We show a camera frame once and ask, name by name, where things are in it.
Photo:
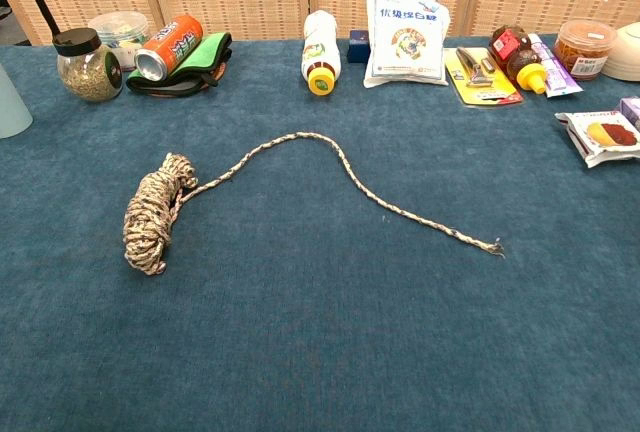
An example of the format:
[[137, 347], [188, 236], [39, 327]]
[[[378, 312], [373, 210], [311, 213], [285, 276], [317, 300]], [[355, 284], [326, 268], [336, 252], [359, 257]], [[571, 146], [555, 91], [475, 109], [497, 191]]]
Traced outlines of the white bottle yellow cap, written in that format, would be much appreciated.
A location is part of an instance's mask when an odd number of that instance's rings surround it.
[[317, 10], [304, 22], [301, 74], [309, 90], [317, 96], [329, 95], [340, 77], [337, 23], [329, 12]]

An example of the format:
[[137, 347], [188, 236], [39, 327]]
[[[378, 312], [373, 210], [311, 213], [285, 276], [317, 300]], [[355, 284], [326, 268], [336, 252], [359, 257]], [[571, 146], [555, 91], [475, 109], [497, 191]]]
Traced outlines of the white snack packet pie picture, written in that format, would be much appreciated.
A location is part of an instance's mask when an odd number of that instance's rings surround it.
[[620, 112], [556, 113], [588, 168], [604, 162], [640, 160], [640, 132]]

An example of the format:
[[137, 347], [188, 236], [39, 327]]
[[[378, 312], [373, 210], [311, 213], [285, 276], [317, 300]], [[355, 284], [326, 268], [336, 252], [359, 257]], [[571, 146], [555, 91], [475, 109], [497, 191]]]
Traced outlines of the razor on yellow card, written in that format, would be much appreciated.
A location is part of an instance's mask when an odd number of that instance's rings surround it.
[[523, 97], [484, 47], [444, 49], [445, 67], [467, 106], [510, 106]]

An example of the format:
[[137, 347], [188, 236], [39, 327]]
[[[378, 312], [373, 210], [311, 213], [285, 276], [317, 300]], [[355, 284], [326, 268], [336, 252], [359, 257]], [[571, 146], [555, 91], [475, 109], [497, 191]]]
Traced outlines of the purple white drink carton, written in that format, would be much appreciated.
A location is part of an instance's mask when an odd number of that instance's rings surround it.
[[618, 111], [640, 132], [640, 97], [622, 98]]

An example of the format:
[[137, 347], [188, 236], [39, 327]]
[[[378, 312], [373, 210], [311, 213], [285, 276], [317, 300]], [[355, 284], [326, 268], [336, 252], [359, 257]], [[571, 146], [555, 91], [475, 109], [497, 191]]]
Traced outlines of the pale blue cup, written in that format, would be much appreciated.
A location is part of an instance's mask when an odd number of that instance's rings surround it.
[[0, 139], [16, 136], [27, 130], [32, 123], [31, 113], [0, 64]]

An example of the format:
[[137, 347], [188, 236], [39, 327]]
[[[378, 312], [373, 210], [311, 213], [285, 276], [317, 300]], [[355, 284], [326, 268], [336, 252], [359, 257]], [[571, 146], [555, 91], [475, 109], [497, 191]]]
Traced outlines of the cream bowl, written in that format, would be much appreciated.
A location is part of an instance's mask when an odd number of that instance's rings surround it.
[[640, 82], [640, 22], [623, 26], [601, 73], [618, 80]]

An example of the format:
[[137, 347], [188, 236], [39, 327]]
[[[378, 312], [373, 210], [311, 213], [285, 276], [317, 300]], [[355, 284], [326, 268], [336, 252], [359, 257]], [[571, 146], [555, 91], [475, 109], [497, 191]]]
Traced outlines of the white sugar bag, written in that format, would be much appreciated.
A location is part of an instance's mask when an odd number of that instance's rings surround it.
[[445, 85], [447, 7], [436, 0], [366, 0], [370, 54], [363, 85]]

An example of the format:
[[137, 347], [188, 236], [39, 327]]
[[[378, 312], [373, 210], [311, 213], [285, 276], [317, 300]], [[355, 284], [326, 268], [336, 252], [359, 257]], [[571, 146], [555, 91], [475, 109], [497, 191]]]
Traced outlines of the clear tub orange snack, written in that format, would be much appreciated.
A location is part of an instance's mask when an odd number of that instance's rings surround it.
[[617, 31], [607, 24], [573, 19], [560, 27], [553, 52], [574, 80], [592, 80], [600, 74], [616, 38]]

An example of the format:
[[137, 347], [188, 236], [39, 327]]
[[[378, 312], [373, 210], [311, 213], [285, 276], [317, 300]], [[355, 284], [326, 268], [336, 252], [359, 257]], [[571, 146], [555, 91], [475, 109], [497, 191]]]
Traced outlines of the orange soda can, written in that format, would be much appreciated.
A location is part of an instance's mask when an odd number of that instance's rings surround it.
[[202, 37], [202, 25], [194, 17], [175, 17], [136, 51], [134, 62], [137, 71], [153, 82], [166, 79], [196, 48]]

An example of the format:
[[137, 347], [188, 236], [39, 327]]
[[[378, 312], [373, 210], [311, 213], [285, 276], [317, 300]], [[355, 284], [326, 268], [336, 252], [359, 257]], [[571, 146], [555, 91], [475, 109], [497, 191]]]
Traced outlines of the braided camouflage rope bundle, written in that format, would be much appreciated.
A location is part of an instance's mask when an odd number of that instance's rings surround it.
[[258, 154], [278, 145], [302, 139], [327, 144], [338, 157], [354, 186], [378, 206], [491, 255], [499, 257], [504, 255], [504, 247], [499, 239], [485, 242], [385, 201], [359, 179], [346, 153], [333, 138], [317, 132], [297, 131], [258, 145], [225, 173], [203, 185], [199, 183], [196, 169], [189, 158], [181, 154], [167, 154], [157, 170], [146, 174], [141, 179], [124, 214], [124, 257], [130, 267], [147, 276], [162, 274], [166, 269], [163, 254], [171, 244], [172, 227], [181, 208], [190, 199], [231, 180]]

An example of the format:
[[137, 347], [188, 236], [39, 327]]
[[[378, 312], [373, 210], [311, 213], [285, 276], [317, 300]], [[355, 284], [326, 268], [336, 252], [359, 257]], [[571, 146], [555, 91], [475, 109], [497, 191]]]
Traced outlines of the purple white tube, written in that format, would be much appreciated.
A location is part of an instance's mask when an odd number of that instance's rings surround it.
[[545, 79], [547, 98], [555, 98], [580, 93], [583, 89], [567, 72], [552, 50], [535, 33], [529, 34], [532, 49], [541, 59], [547, 77]]

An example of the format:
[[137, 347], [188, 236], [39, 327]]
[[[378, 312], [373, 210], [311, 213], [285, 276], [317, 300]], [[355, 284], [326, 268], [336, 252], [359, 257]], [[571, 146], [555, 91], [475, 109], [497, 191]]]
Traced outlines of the blue table cover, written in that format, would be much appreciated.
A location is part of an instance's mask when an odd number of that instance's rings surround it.
[[[450, 87], [312, 95], [298, 41], [236, 42], [181, 99], [71, 95], [50, 47], [0, 47], [34, 121], [0, 140], [0, 432], [640, 432], [640, 161], [588, 168], [559, 112], [640, 84], [470, 108]], [[166, 269], [123, 219], [169, 153], [201, 185]]]

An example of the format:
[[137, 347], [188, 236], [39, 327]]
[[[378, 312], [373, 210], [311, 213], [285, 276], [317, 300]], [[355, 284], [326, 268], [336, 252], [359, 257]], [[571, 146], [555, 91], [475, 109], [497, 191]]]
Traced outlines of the clear plastic tub with items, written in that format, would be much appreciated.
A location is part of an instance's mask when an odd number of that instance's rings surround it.
[[123, 71], [135, 69], [135, 53], [150, 38], [145, 15], [135, 11], [117, 11], [94, 17], [88, 22], [103, 45], [116, 56]]

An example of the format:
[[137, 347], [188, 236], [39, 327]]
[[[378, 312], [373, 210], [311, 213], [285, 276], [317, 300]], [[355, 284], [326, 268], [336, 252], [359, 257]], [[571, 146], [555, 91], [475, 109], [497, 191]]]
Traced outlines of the brown honey bottle yellow cap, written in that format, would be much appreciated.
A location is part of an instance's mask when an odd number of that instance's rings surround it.
[[523, 90], [545, 93], [546, 70], [522, 27], [503, 25], [496, 29], [489, 40], [489, 52], [510, 81]]

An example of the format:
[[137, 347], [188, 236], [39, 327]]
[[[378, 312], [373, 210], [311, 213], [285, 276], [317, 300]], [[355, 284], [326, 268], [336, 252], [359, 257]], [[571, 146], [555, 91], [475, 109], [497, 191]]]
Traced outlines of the glass jar black lid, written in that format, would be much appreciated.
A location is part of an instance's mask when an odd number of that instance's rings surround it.
[[58, 75], [70, 92], [92, 102], [119, 95], [123, 86], [120, 63], [95, 29], [69, 29], [55, 34], [52, 43]]

